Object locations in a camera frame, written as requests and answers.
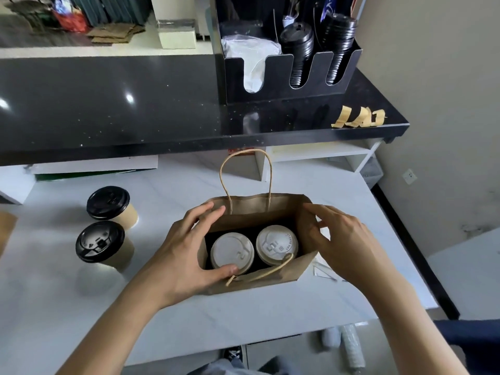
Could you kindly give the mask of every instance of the black cup lid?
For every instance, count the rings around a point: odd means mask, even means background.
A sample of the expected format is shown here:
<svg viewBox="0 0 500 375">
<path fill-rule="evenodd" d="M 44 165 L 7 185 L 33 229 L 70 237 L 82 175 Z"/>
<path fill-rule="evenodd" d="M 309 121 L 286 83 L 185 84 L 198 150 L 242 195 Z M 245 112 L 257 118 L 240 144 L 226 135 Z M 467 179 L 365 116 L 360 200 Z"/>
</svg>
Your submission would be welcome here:
<svg viewBox="0 0 500 375">
<path fill-rule="evenodd" d="M 77 238 L 78 257 L 87 263 L 110 258 L 122 247 L 125 230 L 114 221 L 99 221 L 86 227 Z"/>
<path fill-rule="evenodd" d="M 284 28 L 279 35 L 279 42 L 284 45 L 305 43 L 311 39 L 312 28 L 305 22 L 294 22 Z"/>
<path fill-rule="evenodd" d="M 87 200 L 87 213 L 96 220 L 110 220 L 120 215 L 130 202 L 128 192 L 113 185 L 98 189 Z"/>
<path fill-rule="evenodd" d="M 357 19 L 338 13 L 327 13 L 323 21 L 325 20 L 326 23 L 331 23 L 334 26 L 344 27 L 346 29 L 356 28 L 358 26 Z"/>
</svg>

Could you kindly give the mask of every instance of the left hand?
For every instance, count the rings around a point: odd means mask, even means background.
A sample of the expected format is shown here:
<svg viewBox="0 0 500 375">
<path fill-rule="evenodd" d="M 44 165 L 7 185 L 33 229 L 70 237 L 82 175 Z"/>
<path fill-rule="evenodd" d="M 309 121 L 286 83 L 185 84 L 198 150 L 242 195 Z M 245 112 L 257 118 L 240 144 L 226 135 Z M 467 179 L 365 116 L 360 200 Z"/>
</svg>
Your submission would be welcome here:
<svg viewBox="0 0 500 375">
<path fill-rule="evenodd" d="M 239 270 L 236 265 L 203 270 L 198 264 L 197 254 L 202 239 L 226 208 L 220 207 L 206 214 L 193 226 L 213 206 L 213 202 L 202 204 L 188 210 L 182 220 L 174 222 L 161 247 L 128 283 L 122 294 L 156 313 L 236 274 Z"/>
</svg>

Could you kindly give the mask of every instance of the plastic bag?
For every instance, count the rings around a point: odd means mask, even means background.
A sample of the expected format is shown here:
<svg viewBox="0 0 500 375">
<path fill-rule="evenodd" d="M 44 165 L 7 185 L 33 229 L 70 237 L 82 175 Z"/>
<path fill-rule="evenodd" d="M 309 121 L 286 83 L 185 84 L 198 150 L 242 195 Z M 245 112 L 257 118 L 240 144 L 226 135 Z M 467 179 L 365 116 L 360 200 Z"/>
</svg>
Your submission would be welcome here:
<svg viewBox="0 0 500 375">
<path fill-rule="evenodd" d="M 266 57 L 281 54 L 281 45 L 247 35 L 228 35 L 221 41 L 224 57 L 243 58 L 243 86 L 248 92 L 257 92 L 264 82 Z"/>
<path fill-rule="evenodd" d="M 62 15 L 72 13 L 72 5 L 70 0 L 54 0 L 54 10 Z"/>
<path fill-rule="evenodd" d="M 73 8 L 73 12 L 70 14 L 59 14 L 55 10 L 52 12 L 55 18 L 58 19 L 61 27 L 66 31 L 86 33 L 89 30 L 89 25 L 80 9 Z"/>
</svg>

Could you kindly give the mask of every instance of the coffee cup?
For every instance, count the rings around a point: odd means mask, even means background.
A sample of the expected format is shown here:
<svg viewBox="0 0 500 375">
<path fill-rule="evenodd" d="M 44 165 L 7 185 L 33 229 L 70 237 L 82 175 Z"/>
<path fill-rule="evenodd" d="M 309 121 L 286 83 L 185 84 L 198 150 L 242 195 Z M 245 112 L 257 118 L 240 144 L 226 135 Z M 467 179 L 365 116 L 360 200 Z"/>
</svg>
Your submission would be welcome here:
<svg viewBox="0 0 500 375">
<path fill-rule="evenodd" d="M 294 257 L 297 256 L 298 240 L 287 227 L 271 225 L 260 231 L 255 249 L 260 259 L 267 265 L 280 265 L 286 254 L 292 253 Z"/>
<path fill-rule="evenodd" d="M 253 263 L 255 251 L 252 242 L 243 234 L 226 233 L 212 245 L 210 261 L 214 268 L 235 264 L 240 269 L 237 275 L 248 271 Z"/>
<path fill-rule="evenodd" d="M 80 233 L 76 251 L 78 258 L 86 263 L 101 263 L 122 272 L 134 255 L 134 245 L 119 223 L 99 221 Z"/>
<path fill-rule="evenodd" d="M 95 191 L 87 200 L 87 213 L 95 220 L 111 220 L 128 230 L 139 220 L 130 202 L 130 194 L 123 188 L 107 186 Z"/>
</svg>

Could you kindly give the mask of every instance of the white cup lid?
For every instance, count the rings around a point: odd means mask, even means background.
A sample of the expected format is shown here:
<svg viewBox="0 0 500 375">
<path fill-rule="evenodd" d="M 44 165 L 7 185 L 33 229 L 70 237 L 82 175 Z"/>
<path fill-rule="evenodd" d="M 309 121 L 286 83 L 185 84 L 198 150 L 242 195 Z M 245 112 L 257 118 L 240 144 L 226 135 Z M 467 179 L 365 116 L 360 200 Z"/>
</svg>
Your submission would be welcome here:
<svg viewBox="0 0 500 375">
<path fill-rule="evenodd" d="M 257 237 L 257 254 L 268 265 L 279 265 L 289 252 L 297 255 L 298 241 L 295 234 L 281 225 L 264 228 Z"/>
<path fill-rule="evenodd" d="M 253 244 L 240 233 L 221 235 L 212 246 L 210 260 L 214 268 L 235 264 L 240 269 L 239 274 L 247 271 L 255 256 Z"/>
</svg>

